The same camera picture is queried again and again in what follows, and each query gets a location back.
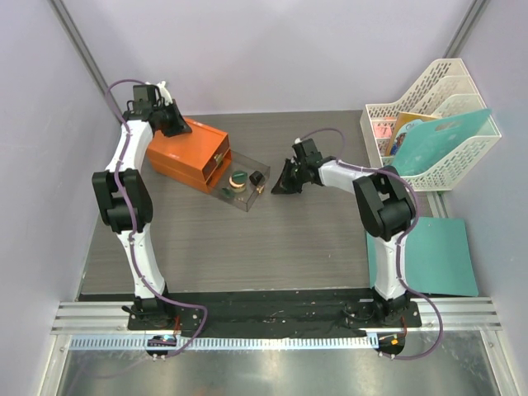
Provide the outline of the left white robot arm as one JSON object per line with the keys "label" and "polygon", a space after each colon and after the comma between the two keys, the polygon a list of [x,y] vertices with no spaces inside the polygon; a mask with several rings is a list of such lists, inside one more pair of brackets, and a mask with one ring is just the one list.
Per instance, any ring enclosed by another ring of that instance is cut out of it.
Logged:
{"label": "left white robot arm", "polygon": [[133,98],[125,111],[113,111],[120,121],[120,138],[106,168],[92,175],[92,187],[103,223],[125,250],[134,280],[134,300],[123,310],[131,329],[165,329],[177,320],[167,282],[157,264],[152,239],[153,202],[141,175],[153,137],[189,134],[165,82],[134,80]]}

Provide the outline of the clear drawer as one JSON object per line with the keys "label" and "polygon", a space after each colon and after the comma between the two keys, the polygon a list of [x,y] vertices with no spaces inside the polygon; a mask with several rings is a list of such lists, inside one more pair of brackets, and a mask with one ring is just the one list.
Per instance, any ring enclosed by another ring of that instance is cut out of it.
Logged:
{"label": "clear drawer", "polygon": [[264,192],[270,170],[268,165],[230,150],[208,182],[209,194],[248,212]]}
{"label": "clear drawer", "polygon": [[211,158],[208,162],[208,165],[212,169],[216,169],[222,165],[222,162],[224,161],[224,157],[226,156],[227,152],[230,150],[229,143],[223,143],[221,144],[211,155]]}

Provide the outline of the gold lid cream jar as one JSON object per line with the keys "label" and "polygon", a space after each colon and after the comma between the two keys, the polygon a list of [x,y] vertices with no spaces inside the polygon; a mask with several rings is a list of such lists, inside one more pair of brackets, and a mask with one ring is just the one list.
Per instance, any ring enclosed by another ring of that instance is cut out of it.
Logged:
{"label": "gold lid cream jar", "polygon": [[231,179],[229,178],[229,187],[231,188],[232,191],[234,191],[235,193],[241,193],[241,192],[244,192],[246,190],[246,187],[247,187],[247,181],[243,184],[235,184],[231,181]]}

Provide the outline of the green round puff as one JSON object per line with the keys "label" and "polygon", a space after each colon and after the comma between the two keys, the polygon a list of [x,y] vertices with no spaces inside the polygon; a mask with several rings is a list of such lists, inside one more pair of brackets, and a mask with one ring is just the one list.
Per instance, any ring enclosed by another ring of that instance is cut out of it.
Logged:
{"label": "green round puff", "polygon": [[223,192],[223,194],[224,194],[226,197],[232,197],[232,196],[233,196],[233,192],[232,192],[229,188],[224,187],[224,188],[222,189],[222,192]]}

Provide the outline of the dark green round compact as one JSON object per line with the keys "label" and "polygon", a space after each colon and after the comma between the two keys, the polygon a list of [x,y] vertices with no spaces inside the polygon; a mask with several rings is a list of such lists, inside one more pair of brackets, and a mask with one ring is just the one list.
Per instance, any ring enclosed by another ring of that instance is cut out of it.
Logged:
{"label": "dark green round compact", "polygon": [[260,171],[255,171],[248,177],[248,179],[254,186],[258,186],[264,179],[264,175]]}

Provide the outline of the green puff with strap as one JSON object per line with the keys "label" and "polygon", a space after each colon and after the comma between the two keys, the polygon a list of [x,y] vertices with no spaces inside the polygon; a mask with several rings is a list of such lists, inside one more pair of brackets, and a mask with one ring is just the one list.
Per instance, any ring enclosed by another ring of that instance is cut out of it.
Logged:
{"label": "green puff with strap", "polygon": [[230,179],[235,184],[243,184],[246,182],[248,174],[245,171],[233,172]]}

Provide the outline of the orange drawer organizer box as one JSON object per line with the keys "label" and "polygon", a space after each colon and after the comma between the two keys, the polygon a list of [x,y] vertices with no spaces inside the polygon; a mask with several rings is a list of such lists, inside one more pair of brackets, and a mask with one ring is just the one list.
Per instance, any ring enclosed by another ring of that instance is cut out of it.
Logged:
{"label": "orange drawer organizer box", "polygon": [[166,137],[157,131],[150,142],[146,156],[156,172],[209,194],[208,182],[216,169],[208,162],[223,143],[229,143],[227,132],[185,118],[191,127],[189,134]]}

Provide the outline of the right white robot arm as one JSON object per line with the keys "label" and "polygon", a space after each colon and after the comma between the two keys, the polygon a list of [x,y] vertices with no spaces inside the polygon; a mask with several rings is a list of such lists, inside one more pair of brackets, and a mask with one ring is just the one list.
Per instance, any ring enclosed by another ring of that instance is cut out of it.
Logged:
{"label": "right white robot arm", "polygon": [[416,206],[403,179],[390,166],[370,169],[324,157],[312,139],[298,139],[292,149],[295,155],[285,160],[271,193],[300,193],[304,185],[315,184],[354,195],[361,223],[375,239],[372,314],[381,325],[394,324],[410,305],[404,258],[408,232],[416,216]]}

